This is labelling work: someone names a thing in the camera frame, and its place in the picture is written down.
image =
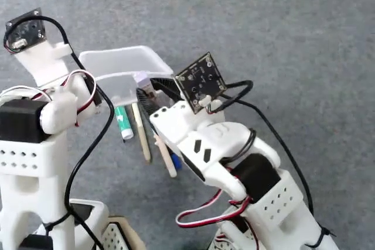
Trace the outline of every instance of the gray carpet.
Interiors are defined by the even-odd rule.
[[[254,80],[246,100],[264,110],[290,146],[317,220],[341,249],[375,248],[375,0],[0,0],[0,21],[38,6],[66,28],[77,52],[144,44],[179,71],[209,50],[228,83]],[[59,39],[54,29],[47,32]],[[32,85],[30,75],[0,50],[0,88],[20,83]],[[234,105],[226,116],[256,128],[291,170],[255,113]],[[72,164],[105,118],[70,130]],[[138,139],[123,144],[114,122],[73,195],[105,201],[151,250],[204,248],[214,227],[183,230],[174,218],[214,189],[186,167],[170,179],[153,153],[147,166]],[[220,213],[224,199],[205,215]]]

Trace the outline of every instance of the green marker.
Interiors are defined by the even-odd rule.
[[[133,138],[134,133],[131,129],[125,107],[116,107],[115,115],[117,119],[117,124],[121,130],[122,140],[124,140],[125,142],[126,140]]]

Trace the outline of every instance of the white plastic container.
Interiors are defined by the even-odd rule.
[[[149,78],[173,76],[173,70],[147,46],[85,51],[79,59],[116,107],[137,101],[133,78],[137,72],[145,71]]]

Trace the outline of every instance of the black circuit board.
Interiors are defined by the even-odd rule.
[[[210,95],[212,99],[215,99],[227,90],[209,52],[181,71],[175,78],[194,114],[203,109],[199,101],[205,96]]]
[[[28,16],[41,16],[42,10],[40,8],[34,9],[28,13],[25,13],[15,19],[10,20],[6,23],[6,29],[10,29],[11,26],[19,20]],[[12,47],[12,44],[17,40],[25,39],[26,46],[23,46],[21,50],[25,50],[34,45],[37,45],[46,40],[46,29],[42,20],[29,20],[21,23],[8,37],[8,45]]]

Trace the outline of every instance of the marker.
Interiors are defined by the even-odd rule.
[[[141,113],[139,112],[138,104],[136,102],[131,104],[131,108],[133,109],[135,123],[137,123],[137,130],[139,140],[141,141],[141,146],[143,150],[143,154],[147,163],[151,163],[151,153],[147,143],[147,136],[145,132],[145,128],[143,127],[143,122],[141,118]]]
[[[122,140],[125,142],[126,140],[133,138],[134,133],[133,133],[133,130],[131,129],[129,118],[125,110],[125,107],[116,107],[115,115],[116,115],[118,127],[120,127],[120,130],[121,130]]]

